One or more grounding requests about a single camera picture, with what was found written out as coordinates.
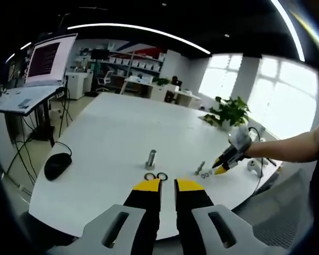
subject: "ceiling light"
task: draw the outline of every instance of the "ceiling light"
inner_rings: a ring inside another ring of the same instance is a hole
[[[20,49],[25,49],[27,46],[30,46],[32,43],[29,42],[28,44],[25,44],[24,46],[22,46]]]
[[[127,25],[127,24],[116,24],[116,23],[97,23],[97,24],[84,24],[84,25],[74,25],[73,27],[68,27],[67,29],[75,29],[75,28],[86,28],[86,27],[101,27],[101,26],[105,26],[105,27],[123,27],[123,28],[135,28],[135,29],[140,29],[140,30],[146,30],[146,31],[149,31],[149,32],[153,32],[153,33],[158,33],[160,35],[163,35],[163,36],[167,36],[167,37],[170,37],[170,38],[173,38],[173,39],[176,39],[178,41],[181,41],[183,43],[186,43],[186,44],[189,44],[190,46],[192,47],[195,47],[199,50],[201,50],[202,52],[205,52],[207,54],[210,54],[210,51],[190,42],[190,41],[187,41],[183,38],[180,38],[180,37],[177,37],[177,36],[174,36],[174,35],[171,35],[169,33],[165,33],[165,32],[162,32],[162,31],[159,31],[159,30],[156,30],[156,29],[152,29],[152,28],[145,28],[145,27],[141,27],[139,25]]]
[[[291,33],[291,37],[294,40],[294,43],[295,43],[295,46],[297,49],[299,60],[304,62],[304,54],[303,54],[301,42],[299,41],[299,38],[297,36],[294,25],[292,25],[291,19],[289,18],[286,10],[283,8],[283,6],[280,4],[280,2],[278,2],[278,0],[270,0],[270,1],[276,7],[276,9],[279,11],[279,13],[281,14],[284,22],[286,23],[286,25],[289,29],[289,32]]]
[[[13,53],[7,60],[5,63],[7,63],[12,57],[14,57],[15,53]]]

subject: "washer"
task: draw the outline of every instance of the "washer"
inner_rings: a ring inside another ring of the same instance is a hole
[[[156,179],[156,176],[155,176],[154,174],[152,174],[152,173],[146,173],[146,174],[144,175],[144,179],[147,180],[147,181],[152,180],[152,179],[148,179],[148,176],[149,176],[149,175],[151,175],[151,176],[153,177],[152,179]]]
[[[168,175],[166,173],[158,173],[157,178],[161,179],[162,181],[166,181],[168,179]]]

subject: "computer mouse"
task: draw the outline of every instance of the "computer mouse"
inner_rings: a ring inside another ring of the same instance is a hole
[[[71,163],[71,156],[67,153],[59,153],[50,156],[44,166],[46,179],[49,181],[57,179]]]

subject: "human arm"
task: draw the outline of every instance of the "human arm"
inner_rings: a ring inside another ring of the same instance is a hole
[[[271,158],[287,162],[311,162],[319,152],[319,127],[312,132],[278,141],[253,143],[245,152],[248,157]]]

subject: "ceiling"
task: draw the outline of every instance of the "ceiling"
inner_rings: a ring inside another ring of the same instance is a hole
[[[29,41],[36,41],[42,32],[54,32],[87,23],[123,23],[157,29],[191,41],[211,53],[241,52],[248,55],[277,55],[298,60],[289,31],[269,0],[208,1],[200,5],[171,1],[148,3],[115,3],[54,7],[54,5],[0,8],[0,46],[7,59]],[[94,27],[70,30],[79,38],[110,38],[136,41],[169,48],[189,58],[206,54],[180,41],[155,33],[116,27]],[[307,37],[306,63],[316,66],[319,52]]]

